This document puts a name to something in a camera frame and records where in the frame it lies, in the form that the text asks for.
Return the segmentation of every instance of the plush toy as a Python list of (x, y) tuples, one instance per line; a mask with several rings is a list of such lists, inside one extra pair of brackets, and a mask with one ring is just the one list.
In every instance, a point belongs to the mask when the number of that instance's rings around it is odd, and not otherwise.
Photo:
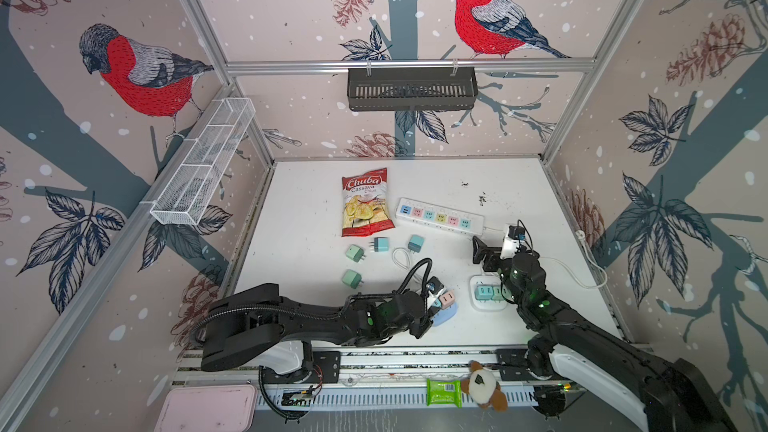
[(498, 384), (493, 372), (485, 370), (479, 362), (474, 360), (469, 363), (472, 374), (469, 379), (462, 380), (462, 392), (471, 397), (481, 408), (487, 409), (493, 406), (497, 412), (507, 409), (507, 398), (502, 392), (502, 386)]

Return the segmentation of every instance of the green packet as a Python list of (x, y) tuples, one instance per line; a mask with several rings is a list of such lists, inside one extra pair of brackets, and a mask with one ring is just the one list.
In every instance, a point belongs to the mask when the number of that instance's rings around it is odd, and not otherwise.
[(432, 404), (456, 404), (462, 406), (462, 387), (460, 380), (453, 382), (439, 382), (427, 379), (427, 405)]

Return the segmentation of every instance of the gray floor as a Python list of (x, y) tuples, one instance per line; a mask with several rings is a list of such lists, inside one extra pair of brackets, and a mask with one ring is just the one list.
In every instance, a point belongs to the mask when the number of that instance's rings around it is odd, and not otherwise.
[(639, 430), (614, 408), (587, 392), (561, 419), (545, 420), (532, 408), (509, 408), (506, 412), (479, 408), (367, 410), (360, 412), (312, 412), (300, 424), (284, 420), (271, 410), (254, 414), (248, 432), (634, 432)]

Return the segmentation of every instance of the wire basket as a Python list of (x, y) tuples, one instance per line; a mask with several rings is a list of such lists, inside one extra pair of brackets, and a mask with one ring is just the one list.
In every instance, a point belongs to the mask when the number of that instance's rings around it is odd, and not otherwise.
[(350, 69), (350, 110), (470, 110), (478, 82), (474, 67)]
[(159, 223), (197, 225), (254, 113), (250, 99), (229, 97), (221, 101), (152, 206), (150, 213)]

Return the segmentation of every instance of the white mesh basket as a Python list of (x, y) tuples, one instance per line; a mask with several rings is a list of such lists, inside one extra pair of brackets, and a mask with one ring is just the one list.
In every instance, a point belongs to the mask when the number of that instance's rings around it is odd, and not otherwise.
[(197, 225), (254, 113), (250, 99), (221, 101), (152, 206), (150, 213), (159, 223)]

